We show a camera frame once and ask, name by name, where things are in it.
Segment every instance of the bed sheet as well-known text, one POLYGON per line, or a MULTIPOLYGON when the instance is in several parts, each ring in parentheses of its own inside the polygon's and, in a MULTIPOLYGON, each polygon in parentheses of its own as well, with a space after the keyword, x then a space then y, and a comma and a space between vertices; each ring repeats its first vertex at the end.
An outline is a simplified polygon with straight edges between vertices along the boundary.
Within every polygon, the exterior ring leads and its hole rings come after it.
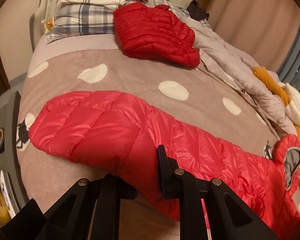
MULTIPOLYGON (((118 49, 112 34, 64 38, 48 45, 44 42, 43 37, 31 60, 17 131, 22 180, 29 198, 34 198, 43 212, 78 179, 95 180, 106 174, 47 155, 30 143, 27 131, 39 111, 62 93, 131 93, 176 119, 260 156, 271 156, 278 142, 256 110, 202 64, 188 70, 174 63, 129 58, 118 49)), ((294 202, 300 204, 300 190, 294 202)), ((123 201, 121 217, 121 239, 131 239, 131 235, 136 239, 179 239, 179 224, 148 205, 142 196, 123 201)))

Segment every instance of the baseboard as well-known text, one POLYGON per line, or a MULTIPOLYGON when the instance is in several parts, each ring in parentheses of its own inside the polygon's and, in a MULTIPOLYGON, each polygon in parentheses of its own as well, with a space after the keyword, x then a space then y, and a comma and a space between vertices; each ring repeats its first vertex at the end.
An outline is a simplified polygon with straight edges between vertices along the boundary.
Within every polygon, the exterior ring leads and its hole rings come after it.
POLYGON ((27 72, 21 74, 20 76, 17 76, 16 78, 12 79, 9 81, 9 85, 10 87, 14 87, 18 84, 20 84, 21 82, 25 81, 27 77, 27 72))

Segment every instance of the black cloth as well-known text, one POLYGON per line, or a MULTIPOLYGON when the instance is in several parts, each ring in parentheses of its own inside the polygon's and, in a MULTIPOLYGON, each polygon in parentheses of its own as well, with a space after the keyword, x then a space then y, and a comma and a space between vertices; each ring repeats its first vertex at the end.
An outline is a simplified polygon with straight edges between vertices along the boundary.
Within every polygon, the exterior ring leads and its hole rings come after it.
POLYGON ((205 10, 199 8, 199 4, 197 3, 196 0, 193 0, 189 4, 187 10, 190 14, 190 17, 196 21, 201 21, 204 19, 208 20, 209 18, 209 14, 205 10))

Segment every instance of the red puffer jacket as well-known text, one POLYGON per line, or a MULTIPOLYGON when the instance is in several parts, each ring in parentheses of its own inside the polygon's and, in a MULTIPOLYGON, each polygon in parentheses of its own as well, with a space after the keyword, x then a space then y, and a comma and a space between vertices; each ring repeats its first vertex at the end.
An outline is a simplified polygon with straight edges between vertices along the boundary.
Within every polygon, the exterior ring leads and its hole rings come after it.
POLYGON ((190 68, 199 65, 199 51, 192 47, 194 31, 168 5, 123 6, 114 12, 114 28, 128 57, 168 60, 190 68))
POLYGON ((284 173, 287 153, 290 149, 300 151, 294 135, 282 139, 271 162, 175 120, 133 95, 76 91, 47 102, 29 137, 35 147, 48 154, 120 176, 175 220, 179 219, 178 202, 161 199, 156 154, 159 144, 180 168, 197 178, 221 178, 281 239, 286 239, 300 221, 291 199, 298 179, 293 172, 292 185, 286 190, 284 173))

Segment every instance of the bed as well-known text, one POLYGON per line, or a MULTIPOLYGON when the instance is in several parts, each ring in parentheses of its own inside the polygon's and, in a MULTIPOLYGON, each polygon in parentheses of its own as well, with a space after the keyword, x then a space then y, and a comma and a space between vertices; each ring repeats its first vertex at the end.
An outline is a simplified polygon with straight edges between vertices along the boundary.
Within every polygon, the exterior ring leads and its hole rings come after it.
MULTIPOLYGON (((189 1, 171 3, 184 8, 189 1)), ((49 43, 51 36, 44 23, 53 15, 54 3, 56 0, 41 0, 31 19, 34 54, 23 87, 16 142, 28 197, 34 198, 43 212, 78 179, 92 181, 106 175, 103 170, 47 155, 29 140, 28 130, 45 103, 71 91, 130 93, 244 151, 272 158, 281 135, 269 122, 269 115, 211 57, 202 55, 194 70, 129 58, 122 54, 113 33, 57 37, 49 43)), ((209 27, 206 21, 200 24, 209 27)), ((300 187, 292 199, 300 214, 300 187)), ((121 214, 121 239, 131 235, 136 239, 179 239, 178 222, 158 212, 141 195, 136 201, 122 201, 121 214)))

